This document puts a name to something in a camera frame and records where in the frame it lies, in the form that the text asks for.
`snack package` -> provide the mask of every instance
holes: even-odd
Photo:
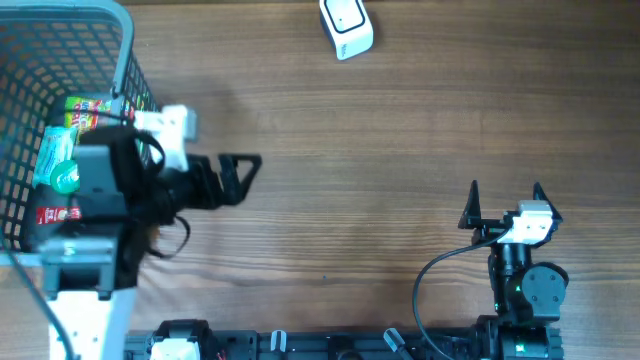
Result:
[[[78,110],[77,112],[67,112],[64,115],[64,126],[66,128],[78,129],[77,142],[80,141],[80,136],[92,129],[106,125],[120,125],[121,122],[118,119],[113,119],[107,116],[100,116],[98,113],[111,113],[111,101],[94,100],[78,96],[69,96],[65,103],[64,109]]]
[[[24,213],[25,251],[37,250],[65,220],[82,218],[77,202],[70,204],[68,195],[57,193],[51,186],[41,184],[32,192]]]
[[[64,127],[46,127],[38,150],[32,186],[51,185],[51,173],[61,162],[71,159],[78,130]]]

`small white object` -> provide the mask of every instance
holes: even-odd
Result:
[[[109,300],[96,291],[61,291],[47,304],[64,327],[73,351],[82,359],[121,359],[136,289],[116,290]],[[51,360],[66,360],[58,332],[49,325]]]
[[[187,339],[164,339],[153,344],[151,360],[200,360],[200,348]]]
[[[544,200],[522,200],[518,202],[520,216],[513,217],[513,226],[499,243],[536,245],[549,234],[553,226],[553,212]]]
[[[338,60],[358,55],[373,45],[373,26],[362,0],[319,0],[322,22]]]
[[[287,352],[287,332],[284,330],[275,330],[271,333],[271,351],[276,351],[276,345],[278,345],[278,334],[280,334],[280,350],[281,352]]]
[[[136,111],[133,125],[137,129],[147,130],[158,140],[165,153],[165,167],[182,172],[189,170],[184,150],[185,129],[192,112],[184,105],[170,105],[162,108],[161,113]],[[153,161],[162,156],[151,147]]]

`white box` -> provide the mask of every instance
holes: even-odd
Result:
[[[362,0],[319,0],[322,26],[336,49],[338,60],[371,48],[373,27]]]

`green bottle cap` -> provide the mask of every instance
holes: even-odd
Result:
[[[59,194],[71,194],[80,188],[78,164],[65,160],[51,172],[51,187]]]

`wire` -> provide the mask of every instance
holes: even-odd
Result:
[[[42,295],[40,295],[40,292],[38,292],[38,289],[36,288],[33,281],[31,281],[31,278],[29,278],[29,275],[27,274],[24,267],[22,267],[18,259],[16,259],[15,255],[10,250],[11,244],[9,244],[5,240],[4,236],[1,236],[1,237],[2,237],[2,247],[4,248],[5,253],[7,253],[7,256],[9,257],[9,260],[11,261],[13,268],[16,269],[16,272],[18,273],[18,275],[20,275],[20,279],[29,290],[29,293],[31,293],[31,297],[33,297],[33,300],[36,302],[36,305],[38,305],[40,310],[42,310],[42,312],[44,313],[44,316],[47,318],[47,320],[49,320],[51,325],[53,325],[53,327],[56,329],[59,339],[60,341],[62,341],[62,346],[64,346],[64,351],[67,353],[67,360],[74,360],[75,355],[73,353],[73,346],[71,345],[71,340],[69,339],[69,335],[67,334],[64,327],[60,323],[60,320],[58,320],[58,317],[56,316],[56,314],[53,313],[53,311],[51,310],[47,302],[44,300]]]
[[[455,359],[452,358],[451,356],[445,354],[444,351],[442,351],[433,342],[433,340],[431,339],[429,334],[427,334],[427,329],[425,329],[424,325],[422,324],[422,319],[420,319],[420,312],[418,310],[418,289],[420,288],[420,282],[422,281],[422,278],[427,273],[427,271],[429,271],[429,269],[433,265],[438,263],[439,261],[444,260],[444,259],[449,258],[449,257],[454,256],[454,255],[465,253],[467,251],[472,251],[472,250],[479,249],[481,247],[493,245],[496,242],[498,242],[498,240],[500,240],[503,236],[505,236],[507,234],[507,232],[508,231],[503,232],[500,236],[498,236],[498,237],[496,237],[494,239],[491,239],[491,240],[488,240],[488,241],[485,241],[485,242],[481,242],[481,243],[477,243],[475,245],[467,246],[467,247],[464,247],[464,248],[460,248],[460,249],[457,249],[457,250],[449,251],[448,253],[444,253],[444,254],[436,257],[435,259],[429,261],[429,263],[427,265],[425,265],[424,268],[422,268],[422,270],[418,274],[418,277],[416,278],[416,282],[413,284],[413,298],[412,298],[413,316],[416,319],[416,324],[418,325],[418,329],[420,329],[420,332],[422,333],[422,336],[424,336],[424,339],[431,346],[431,348],[433,348],[433,350],[435,350],[436,352],[438,352],[440,355],[444,356],[448,360],[455,360]]]
[[[110,112],[97,111],[97,110],[92,110],[92,109],[64,109],[64,110],[56,111],[53,114],[53,116],[59,116],[59,115],[64,115],[64,114],[68,114],[68,113],[80,113],[80,114],[90,114],[90,115],[104,116],[104,117],[108,117],[108,118],[111,118],[111,119],[117,119],[117,120],[120,120],[122,122],[126,122],[127,124],[133,122],[133,119],[131,119],[130,117],[125,116],[125,115],[112,114]]]
[[[185,220],[185,218],[181,216],[176,216],[176,220],[182,223],[182,226],[184,226],[184,230],[186,232],[186,236],[184,237],[182,244],[180,244],[180,246],[178,246],[178,249],[174,251],[172,254],[163,254],[160,251],[152,248],[151,245],[149,245],[149,248],[147,249],[147,253],[149,253],[149,255],[153,255],[159,259],[164,259],[164,260],[171,259],[172,257],[178,255],[180,251],[182,251],[182,249],[185,247],[185,245],[187,245],[187,242],[189,242],[189,238],[191,237],[191,226],[189,226],[189,223],[187,222],[187,220]]]

